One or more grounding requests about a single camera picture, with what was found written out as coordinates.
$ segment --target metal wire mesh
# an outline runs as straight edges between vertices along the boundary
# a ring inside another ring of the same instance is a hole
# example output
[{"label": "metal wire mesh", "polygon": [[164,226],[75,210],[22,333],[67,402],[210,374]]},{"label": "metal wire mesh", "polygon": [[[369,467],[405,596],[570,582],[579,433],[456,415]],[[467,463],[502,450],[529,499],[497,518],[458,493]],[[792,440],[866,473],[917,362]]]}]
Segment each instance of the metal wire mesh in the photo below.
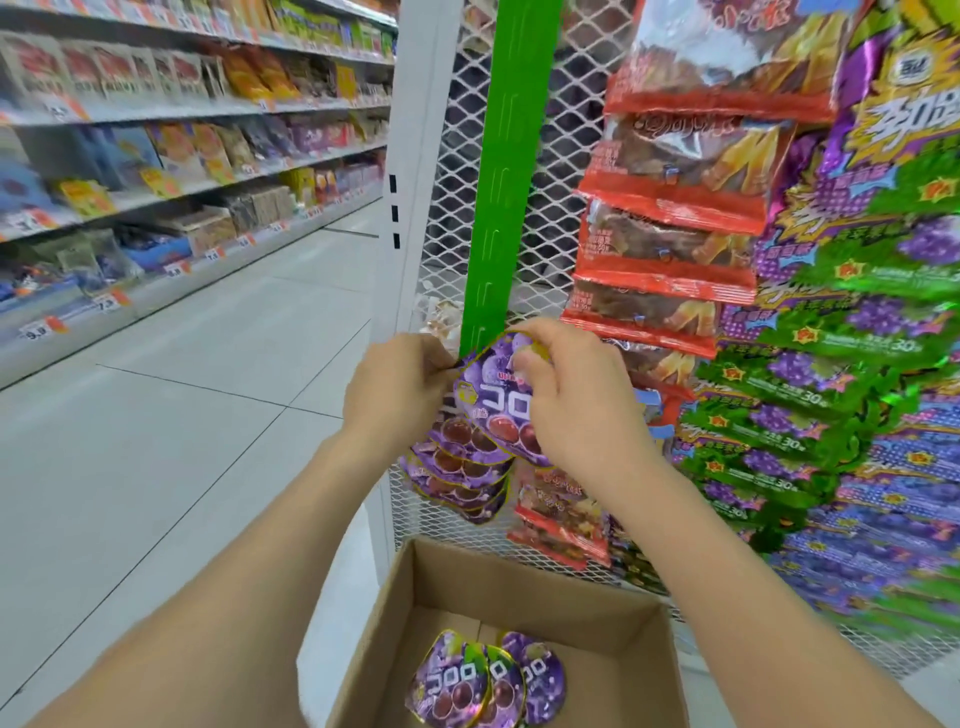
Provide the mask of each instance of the metal wire mesh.
[{"label": "metal wire mesh", "polygon": [[[610,73],[629,46],[636,0],[570,0],[564,33],[554,57],[550,96],[540,132],[540,154],[531,185],[522,245],[511,292],[512,315],[557,316],[571,286],[577,231],[584,202],[573,194],[601,137],[603,94]],[[490,89],[492,40],[497,0],[467,0],[440,142],[418,292],[463,304],[473,210],[480,172],[484,114]],[[415,309],[411,328],[422,323]],[[531,548],[505,538],[506,514],[484,526],[471,525],[448,509],[413,494],[399,469],[391,472],[395,547],[424,534],[467,548],[513,558],[531,566],[599,583],[617,583],[606,569],[590,564],[574,571]],[[672,609],[674,619],[682,616]],[[898,678],[960,648],[960,640],[915,638],[887,643],[846,627],[847,639]]]}]

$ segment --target store shelf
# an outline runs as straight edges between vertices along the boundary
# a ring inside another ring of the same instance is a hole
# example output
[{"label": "store shelf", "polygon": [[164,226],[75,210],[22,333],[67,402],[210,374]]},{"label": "store shelf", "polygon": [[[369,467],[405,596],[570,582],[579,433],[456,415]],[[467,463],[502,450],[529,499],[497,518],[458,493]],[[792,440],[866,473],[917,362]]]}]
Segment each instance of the store shelf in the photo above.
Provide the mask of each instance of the store shelf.
[{"label": "store shelf", "polygon": [[261,113],[297,113],[304,111],[351,111],[358,109],[385,109],[391,104],[389,96],[370,97],[351,101],[350,99],[330,99],[285,104],[254,104],[240,99],[232,103],[186,105],[163,104],[155,107],[126,109],[111,106],[99,108],[85,107],[84,116],[71,111],[54,114],[40,109],[0,110],[0,124],[11,127],[50,127],[68,124],[108,124],[127,121],[149,121],[154,119],[192,119],[215,116],[247,116]]},{"label": "store shelf", "polygon": [[313,207],[291,220],[242,235],[209,257],[168,266],[167,276],[107,292],[69,316],[40,317],[12,327],[0,317],[0,389],[374,202],[381,186],[377,182],[336,204]]},{"label": "store shelf", "polygon": [[[347,0],[335,4],[354,5]],[[219,40],[228,40],[234,43],[300,51],[313,56],[324,56],[344,61],[394,65],[394,59],[370,51],[348,50],[338,46],[322,46],[312,40],[304,40],[299,37],[234,26],[229,15],[225,12],[217,12],[214,15],[173,12],[166,8],[141,5],[130,2],[130,0],[0,0],[0,9],[2,8],[19,8],[70,17],[97,18],[112,23],[160,28],[191,36],[215,37]]]},{"label": "store shelf", "polygon": [[330,161],[332,159],[340,159],[349,157],[351,155],[370,152],[374,149],[381,149],[382,147],[385,147],[386,144],[386,139],[382,139],[352,147],[339,147],[336,149],[331,149],[322,155],[316,155],[314,157],[284,158],[273,160],[270,164],[263,165],[256,170],[252,170],[250,174],[235,174],[235,179],[227,184],[220,184],[214,180],[204,180],[203,182],[193,182],[190,184],[185,183],[181,186],[182,194],[174,197],[159,197],[153,192],[147,190],[114,192],[110,195],[110,198],[113,200],[116,211],[112,212],[110,215],[103,215],[101,217],[83,219],[80,217],[80,215],[67,207],[61,207],[52,212],[34,212],[32,210],[16,212],[8,215],[6,221],[3,224],[0,224],[0,242],[20,240],[25,237],[41,235],[45,232],[73,228],[78,225],[84,225],[91,220],[102,220],[112,217],[113,215],[167,202],[168,200],[189,197],[190,195],[196,195],[200,192],[208,192],[211,189],[229,187],[232,184],[238,184],[240,182],[270,177],[283,172],[284,170],[309,167],[313,164]]}]

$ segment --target product on shelf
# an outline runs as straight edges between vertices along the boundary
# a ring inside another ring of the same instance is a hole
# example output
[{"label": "product on shelf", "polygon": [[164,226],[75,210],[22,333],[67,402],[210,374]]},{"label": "product on shelf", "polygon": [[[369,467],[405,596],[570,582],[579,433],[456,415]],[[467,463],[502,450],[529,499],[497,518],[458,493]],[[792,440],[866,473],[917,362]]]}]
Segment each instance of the product on shelf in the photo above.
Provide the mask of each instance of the product on shelf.
[{"label": "product on shelf", "polygon": [[838,66],[863,0],[828,7],[637,3],[607,112],[744,113],[832,121]]}]

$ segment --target box on shelf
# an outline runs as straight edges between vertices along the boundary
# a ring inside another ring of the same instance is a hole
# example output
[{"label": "box on shelf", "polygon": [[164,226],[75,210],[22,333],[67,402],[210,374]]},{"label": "box on shelf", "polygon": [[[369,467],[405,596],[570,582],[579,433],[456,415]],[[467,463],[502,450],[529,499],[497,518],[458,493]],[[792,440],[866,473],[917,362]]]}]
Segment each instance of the box on shelf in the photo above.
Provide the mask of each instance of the box on shelf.
[{"label": "box on shelf", "polygon": [[480,643],[508,630],[544,640],[566,673],[551,726],[634,725],[640,715],[687,726],[670,616],[655,597],[415,538],[373,605],[327,727],[422,726],[404,697],[445,629]]}]

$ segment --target supermarket aisle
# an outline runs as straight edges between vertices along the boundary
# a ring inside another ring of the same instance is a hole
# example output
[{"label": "supermarket aisle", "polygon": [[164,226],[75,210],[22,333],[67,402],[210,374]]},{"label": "supermarket aisle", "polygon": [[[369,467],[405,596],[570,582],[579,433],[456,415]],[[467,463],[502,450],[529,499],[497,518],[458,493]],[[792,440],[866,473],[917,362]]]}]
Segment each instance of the supermarket aisle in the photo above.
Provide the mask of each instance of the supermarket aisle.
[{"label": "supermarket aisle", "polygon": [[[339,427],[380,204],[0,392],[0,728],[191,578]],[[354,520],[300,656],[323,724],[376,594]]]}]

